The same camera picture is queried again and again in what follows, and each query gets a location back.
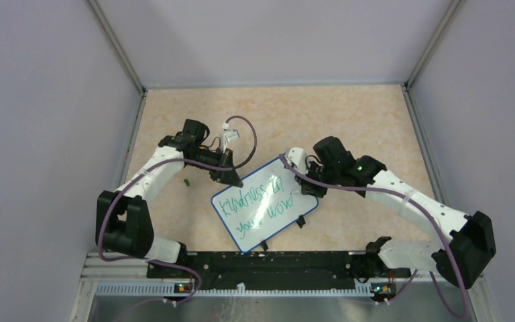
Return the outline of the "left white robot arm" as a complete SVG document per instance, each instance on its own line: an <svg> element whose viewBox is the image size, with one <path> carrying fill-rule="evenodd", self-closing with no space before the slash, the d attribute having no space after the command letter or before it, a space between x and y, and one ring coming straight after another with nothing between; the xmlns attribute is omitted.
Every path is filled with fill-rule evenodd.
<svg viewBox="0 0 515 322"><path fill-rule="evenodd" d="M186 119L181 131L160 140L150 159L131 179L117 190L99 195L95 239L100 252L119 252L123 259L162 261L163 269L172 277L186 273L188 259L180 254L181 243L156 236L148 204L188 165L208 170L215 182L243 185L233 163L233 151L228 148L239 139L238 130L225 122L216 149L204 144L209 134L204 123Z"/></svg>

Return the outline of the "blue-framed whiteboard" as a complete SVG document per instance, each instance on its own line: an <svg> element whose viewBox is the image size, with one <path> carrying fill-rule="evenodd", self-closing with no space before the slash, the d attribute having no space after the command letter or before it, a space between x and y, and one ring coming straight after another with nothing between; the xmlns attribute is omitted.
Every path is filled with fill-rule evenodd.
<svg viewBox="0 0 515 322"><path fill-rule="evenodd" d="M301 193L294 174L274 158L211 198L237 249L248 253L314 211L319 201Z"/></svg>

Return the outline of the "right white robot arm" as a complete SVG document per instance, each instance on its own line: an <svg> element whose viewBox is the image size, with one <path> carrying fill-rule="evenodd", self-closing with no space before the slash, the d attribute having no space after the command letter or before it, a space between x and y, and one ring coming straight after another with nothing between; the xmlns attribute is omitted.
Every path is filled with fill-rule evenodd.
<svg viewBox="0 0 515 322"><path fill-rule="evenodd" d="M385 276L391 269L409 268L437 273L454 286L471 288L496 255L492 220L450 208L398 178L386 165L365 155L358 158L339 138L329 136L313 146L314 154L290 148L288 162L304 195L323 198L329 189L353 187L419 227L431 241L380 237L368 243L368 271Z"/></svg>

